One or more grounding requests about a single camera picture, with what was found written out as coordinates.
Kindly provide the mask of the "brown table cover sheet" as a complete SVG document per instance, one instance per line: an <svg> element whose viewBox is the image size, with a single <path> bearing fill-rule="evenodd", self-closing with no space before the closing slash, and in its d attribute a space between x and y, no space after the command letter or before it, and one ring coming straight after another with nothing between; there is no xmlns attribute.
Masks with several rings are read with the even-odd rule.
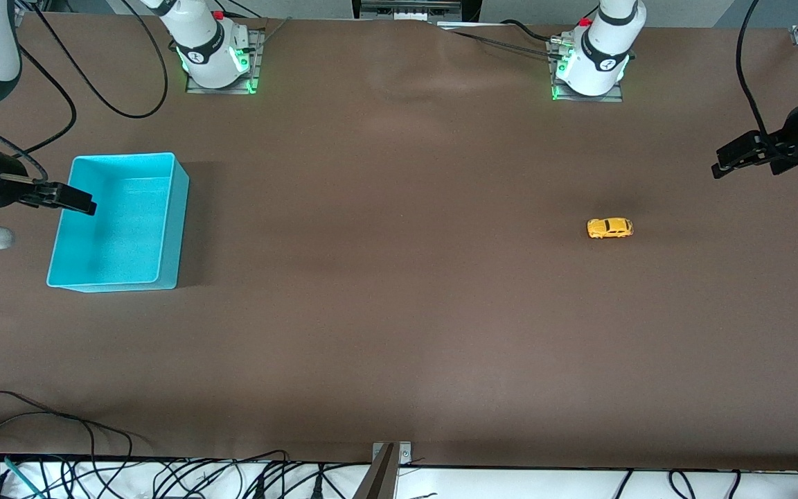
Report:
<svg viewBox="0 0 798 499"><path fill-rule="evenodd" d="M76 126L38 152L173 152L179 284L46 284L60 212L0 225L0 420L31 400L137 455L798 469L798 168L714 180L754 126L736 32L647 28L623 102L420 22L278 20L256 95L104 108L38 18ZM589 219L634 234L590 239Z"/></svg>

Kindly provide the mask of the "grey socket strip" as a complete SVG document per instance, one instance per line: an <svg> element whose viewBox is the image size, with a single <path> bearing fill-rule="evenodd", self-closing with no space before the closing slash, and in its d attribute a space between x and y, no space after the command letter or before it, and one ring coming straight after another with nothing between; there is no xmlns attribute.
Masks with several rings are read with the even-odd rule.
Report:
<svg viewBox="0 0 798 499"><path fill-rule="evenodd" d="M356 19L478 22L484 0L351 0Z"/></svg>

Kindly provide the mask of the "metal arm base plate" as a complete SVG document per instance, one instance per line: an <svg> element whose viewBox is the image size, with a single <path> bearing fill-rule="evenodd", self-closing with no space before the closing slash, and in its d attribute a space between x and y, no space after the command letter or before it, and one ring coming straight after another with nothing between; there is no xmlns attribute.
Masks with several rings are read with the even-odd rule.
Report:
<svg viewBox="0 0 798 499"><path fill-rule="evenodd" d="M203 60L198 50L179 48L181 67L186 72L186 93L203 95L254 95L260 82L265 32L224 19L230 34L220 38L218 47Z"/></svg>
<svg viewBox="0 0 798 499"><path fill-rule="evenodd" d="M621 79L630 61L607 59L595 63L580 53L568 37L551 37L545 42L551 55L551 97L554 100L620 103L623 101Z"/></svg>

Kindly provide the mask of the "yellow toy beetle car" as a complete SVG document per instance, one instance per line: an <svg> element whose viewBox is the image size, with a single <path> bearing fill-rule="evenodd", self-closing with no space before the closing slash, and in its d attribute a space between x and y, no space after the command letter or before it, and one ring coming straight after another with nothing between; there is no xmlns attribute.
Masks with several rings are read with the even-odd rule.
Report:
<svg viewBox="0 0 798 499"><path fill-rule="evenodd" d="M590 239L621 239L634 234L632 221L622 217L589 219L586 230Z"/></svg>

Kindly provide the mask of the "silver table edge bracket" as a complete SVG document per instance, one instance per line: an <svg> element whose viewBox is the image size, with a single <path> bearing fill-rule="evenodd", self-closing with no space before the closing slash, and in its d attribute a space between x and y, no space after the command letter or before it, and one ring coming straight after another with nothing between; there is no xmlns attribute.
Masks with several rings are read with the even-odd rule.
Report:
<svg viewBox="0 0 798 499"><path fill-rule="evenodd" d="M381 449L384 448L389 444L389 442L385 441L377 441L373 443L373 452L371 452L371 461L377 458L377 455L380 454ZM398 448L398 461L401 465L409 464L412 461L412 443L410 441L399 441L396 442L396 448Z"/></svg>

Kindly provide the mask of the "turquoise plastic bin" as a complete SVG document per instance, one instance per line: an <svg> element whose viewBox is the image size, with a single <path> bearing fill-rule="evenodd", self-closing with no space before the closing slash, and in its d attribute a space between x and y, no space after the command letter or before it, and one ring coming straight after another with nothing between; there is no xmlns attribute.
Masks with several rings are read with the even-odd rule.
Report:
<svg viewBox="0 0 798 499"><path fill-rule="evenodd" d="M97 211L63 211L47 285L76 292L177 287L190 179L173 152L73 159L69 186Z"/></svg>

